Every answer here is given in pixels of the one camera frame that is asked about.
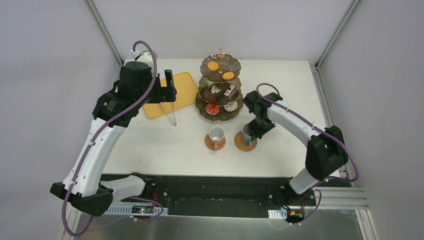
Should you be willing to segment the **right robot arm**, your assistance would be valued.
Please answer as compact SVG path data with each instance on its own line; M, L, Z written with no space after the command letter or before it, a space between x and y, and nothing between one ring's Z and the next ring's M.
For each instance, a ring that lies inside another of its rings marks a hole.
M261 139L277 125L288 130L306 147L305 167L284 186L284 200L296 205L304 198L304 192L348 162L343 149L342 131L337 126L319 128L294 113L277 93L260 97L257 91L249 92L243 99L248 111L255 118L247 124L248 135Z

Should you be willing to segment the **green layered cake piece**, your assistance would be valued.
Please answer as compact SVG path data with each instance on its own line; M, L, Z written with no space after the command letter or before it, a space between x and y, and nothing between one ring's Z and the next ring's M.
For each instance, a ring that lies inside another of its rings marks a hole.
M204 88L206 89L206 91L209 91L215 84L216 84L216 82L207 80L205 82Z

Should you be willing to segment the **orange ceramic cup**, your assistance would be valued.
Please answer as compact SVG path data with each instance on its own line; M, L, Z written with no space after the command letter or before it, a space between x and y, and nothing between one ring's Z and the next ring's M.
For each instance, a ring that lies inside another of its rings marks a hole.
M224 132L224 130L223 130L221 127L219 127L219 126L213 126L213 127L209 130L208 134L209 134L209 136L210 136L211 138L214 138L214 137L215 137L215 140L220 139L220 138L222 138L222 137L225 137L225 132Z

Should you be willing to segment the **white glazed donut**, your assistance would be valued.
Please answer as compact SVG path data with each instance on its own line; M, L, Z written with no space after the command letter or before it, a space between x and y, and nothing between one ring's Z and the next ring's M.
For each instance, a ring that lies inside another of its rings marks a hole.
M227 112L234 112L235 110L238 109L238 103L237 101L229 102L223 108Z

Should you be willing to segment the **chocolate cake slice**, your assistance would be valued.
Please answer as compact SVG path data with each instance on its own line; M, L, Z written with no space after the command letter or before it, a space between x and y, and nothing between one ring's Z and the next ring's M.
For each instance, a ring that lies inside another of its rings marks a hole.
M221 92L221 88L220 87L218 87L218 86L213 86L210 90L209 90L209 92L210 92L210 95L212 96L212 95L218 95L220 92Z

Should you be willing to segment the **red strawberry tart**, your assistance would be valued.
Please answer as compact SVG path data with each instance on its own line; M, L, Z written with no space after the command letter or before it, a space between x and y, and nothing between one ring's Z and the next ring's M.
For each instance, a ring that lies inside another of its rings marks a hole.
M206 111L207 114L214 116L214 115L217 115L220 112L220 106L208 103L205 106L205 111Z

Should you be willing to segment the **blue ceramic cup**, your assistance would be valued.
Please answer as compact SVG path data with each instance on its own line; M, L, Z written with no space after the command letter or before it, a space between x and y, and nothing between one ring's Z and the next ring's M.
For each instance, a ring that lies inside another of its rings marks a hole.
M241 130L241 136L242 136L242 140L243 142L249 147L252 148L253 147L253 142L255 140L253 134L251 133L250 129L249 129L249 125L245 124Z

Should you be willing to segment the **woven round coaster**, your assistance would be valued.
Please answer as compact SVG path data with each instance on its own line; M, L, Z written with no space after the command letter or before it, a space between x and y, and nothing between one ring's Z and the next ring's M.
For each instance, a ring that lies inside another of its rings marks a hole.
M258 140L257 139L254 139L253 141L252 141L252 144L251 144L251 146L249 146L245 141L244 141L244 139L243 139L243 136L242 136L242 132L241 131L239 131L235 136L234 136L234 144L235 144L235 146L240 150L240 151L243 151L243 152L251 152L251 151L253 151L256 147L257 147L257 145L258 145Z
M215 137L210 137L209 134L206 134L204 137L204 144L211 151L220 151L226 145L226 138L223 136L215 140Z

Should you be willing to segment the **three tier dark cake stand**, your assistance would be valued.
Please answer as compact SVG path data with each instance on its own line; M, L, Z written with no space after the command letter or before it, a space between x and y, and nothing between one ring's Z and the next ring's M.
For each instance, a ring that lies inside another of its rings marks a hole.
M205 57L199 69L201 78L195 96L199 114L213 122L234 119L244 106L239 60L220 49Z

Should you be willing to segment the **yellow serving tray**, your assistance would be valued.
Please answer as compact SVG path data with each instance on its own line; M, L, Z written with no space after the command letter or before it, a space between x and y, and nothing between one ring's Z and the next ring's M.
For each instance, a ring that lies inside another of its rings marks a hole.
M156 119L165 114L187 107L195 102L198 87L189 72L173 74L173 90L168 87L168 77L160 80L162 94L160 100L165 102L147 103L142 109L147 119Z

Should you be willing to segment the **orange macaron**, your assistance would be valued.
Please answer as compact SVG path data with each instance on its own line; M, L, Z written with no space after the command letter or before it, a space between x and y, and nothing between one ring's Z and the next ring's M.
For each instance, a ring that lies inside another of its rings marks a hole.
M211 72L216 72L219 69L220 65L215 62L215 61L210 61L207 63L207 68L211 71Z
M234 79L234 77L235 77L235 74L233 72L230 72L230 71L225 72L222 75L222 79L225 80L225 81L231 81L232 79Z

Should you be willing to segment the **pink handled metal tongs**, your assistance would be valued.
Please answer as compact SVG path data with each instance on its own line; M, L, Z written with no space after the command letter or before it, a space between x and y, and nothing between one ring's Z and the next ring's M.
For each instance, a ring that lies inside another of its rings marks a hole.
M170 106L172 108L172 111L170 111L170 112L166 111L164 103L161 102L159 105L160 105L162 111L164 112L165 116L171 122L171 124L174 127L176 127L177 126L177 117L176 117L176 113L175 113L175 103L171 102L170 104L171 104Z

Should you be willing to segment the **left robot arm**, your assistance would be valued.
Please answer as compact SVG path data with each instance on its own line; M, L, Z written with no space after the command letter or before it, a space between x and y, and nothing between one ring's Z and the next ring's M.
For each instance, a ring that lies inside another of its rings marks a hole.
M144 62L130 61L121 67L112 89L97 100L77 162L62 182L52 184L53 195L94 217L103 215L112 203L129 197L143 203L152 198L152 180L141 173L110 181L102 181L101 176L115 144L140 108L176 101L172 70L166 69L164 75L166 85L162 86L160 75Z

